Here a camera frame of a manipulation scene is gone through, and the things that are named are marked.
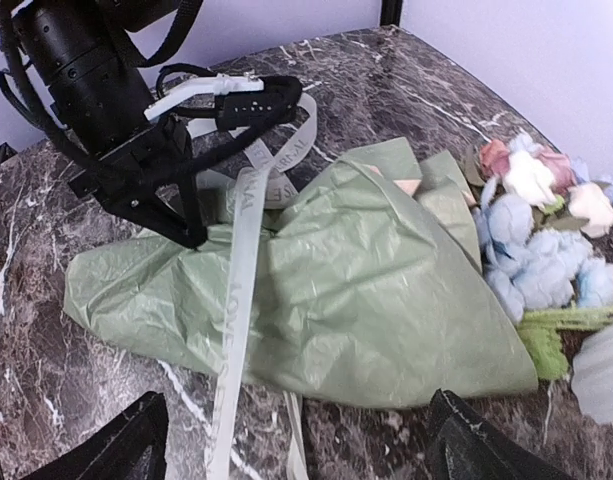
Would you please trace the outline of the white printed ribbon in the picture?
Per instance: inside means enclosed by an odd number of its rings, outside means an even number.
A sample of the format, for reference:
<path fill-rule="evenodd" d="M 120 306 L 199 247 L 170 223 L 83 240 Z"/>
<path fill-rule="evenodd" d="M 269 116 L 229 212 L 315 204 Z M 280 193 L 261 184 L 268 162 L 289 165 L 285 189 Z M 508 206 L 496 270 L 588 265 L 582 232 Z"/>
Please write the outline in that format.
<path fill-rule="evenodd" d="M 317 136 L 316 101 L 304 93 L 298 106 L 307 112 L 308 119 L 275 156 L 270 154 L 262 141 L 255 141 L 247 155 L 255 157 L 260 166 L 242 169 L 234 186 L 234 224 L 223 322 L 223 362 L 213 404 L 211 443 L 205 458 L 208 479 L 229 477 L 268 178 L 272 169 L 280 166 L 289 154 L 296 156 L 296 162 L 303 160 Z"/>

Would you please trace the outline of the blue orange flower bouquet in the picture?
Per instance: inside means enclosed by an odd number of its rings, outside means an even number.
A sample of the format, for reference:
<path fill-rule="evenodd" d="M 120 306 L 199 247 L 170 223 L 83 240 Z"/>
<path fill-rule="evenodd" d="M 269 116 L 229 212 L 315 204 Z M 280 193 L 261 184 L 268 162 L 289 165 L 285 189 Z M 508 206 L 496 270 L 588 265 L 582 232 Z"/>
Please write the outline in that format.
<path fill-rule="evenodd" d="M 562 334 L 613 321 L 613 179 L 593 179 L 526 132 L 467 149 L 459 165 L 484 276 L 537 374 L 569 369 Z"/>

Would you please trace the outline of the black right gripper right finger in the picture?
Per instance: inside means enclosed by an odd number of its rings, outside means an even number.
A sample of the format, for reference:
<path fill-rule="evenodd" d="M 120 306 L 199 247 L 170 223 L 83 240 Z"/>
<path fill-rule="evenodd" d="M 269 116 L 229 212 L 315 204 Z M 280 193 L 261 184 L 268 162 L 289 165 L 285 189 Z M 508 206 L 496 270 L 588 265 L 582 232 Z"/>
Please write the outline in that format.
<path fill-rule="evenodd" d="M 430 402 L 427 459 L 435 479 L 568 479 L 521 448 L 450 390 Z"/>

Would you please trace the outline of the green wrapping paper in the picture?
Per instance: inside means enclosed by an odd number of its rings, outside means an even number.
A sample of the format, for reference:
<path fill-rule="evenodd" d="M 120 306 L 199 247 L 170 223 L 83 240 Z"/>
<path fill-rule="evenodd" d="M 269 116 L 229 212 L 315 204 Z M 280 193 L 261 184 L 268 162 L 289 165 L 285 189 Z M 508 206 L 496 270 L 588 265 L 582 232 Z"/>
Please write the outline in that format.
<path fill-rule="evenodd" d="M 244 236 L 259 257 L 243 379 L 364 408 L 534 390 L 537 373 L 483 279 L 460 190 L 412 197 L 404 138 L 356 148 Z M 436 199 L 449 213 L 434 212 Z M 153 233 L 78 254 L 64 310 L 100 339 L 207 375 L 221 366 L 232 213 L 220 196 L 205 244 Z"/>

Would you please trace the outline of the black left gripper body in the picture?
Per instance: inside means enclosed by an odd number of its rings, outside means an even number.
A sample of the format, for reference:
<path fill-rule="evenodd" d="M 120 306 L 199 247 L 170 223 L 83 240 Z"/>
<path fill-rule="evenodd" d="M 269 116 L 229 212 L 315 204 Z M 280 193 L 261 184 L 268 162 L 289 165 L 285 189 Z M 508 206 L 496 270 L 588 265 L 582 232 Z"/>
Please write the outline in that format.
<path fill-rule="evenodd" d="M 164 117 L 100 158 L 110 173 L 83 171 L 69 187 L 80 199 L 94 197 L 112 215 L 195 249 L 206 241 L 195 175 L 161 178 L 167 167 L 191 157 L 186 126 Z"/>

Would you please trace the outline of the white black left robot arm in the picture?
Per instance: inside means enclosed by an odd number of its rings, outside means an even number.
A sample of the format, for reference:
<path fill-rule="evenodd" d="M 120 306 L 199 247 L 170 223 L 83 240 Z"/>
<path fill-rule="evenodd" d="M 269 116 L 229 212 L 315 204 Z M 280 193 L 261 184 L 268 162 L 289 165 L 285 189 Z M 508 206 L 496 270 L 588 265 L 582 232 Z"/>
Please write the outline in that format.
<path fill-rule="evenodd" d="M 158 195 L 165 171 L 192 156 L 172 113 L 147 119 L 142 70 L 168 61 L 200 11 L 197 1 L 0 1 L 9 103 L 80 169 L 70 188 L 108 213 L 186 248 L 207 237 L 189 173 L 173 181 L 181 206 Z"/>

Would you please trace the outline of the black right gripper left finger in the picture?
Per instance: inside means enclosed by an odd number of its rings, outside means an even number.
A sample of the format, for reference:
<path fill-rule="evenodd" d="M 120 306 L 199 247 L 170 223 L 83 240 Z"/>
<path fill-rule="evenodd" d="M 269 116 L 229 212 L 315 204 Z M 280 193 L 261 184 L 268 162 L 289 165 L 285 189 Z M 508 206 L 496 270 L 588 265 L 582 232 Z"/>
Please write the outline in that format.
<path fill-rule="evenodd" d="M 148 391 L 88 440 L 29 479 L 163 479 L 169 416 L 165 396 Z"/>

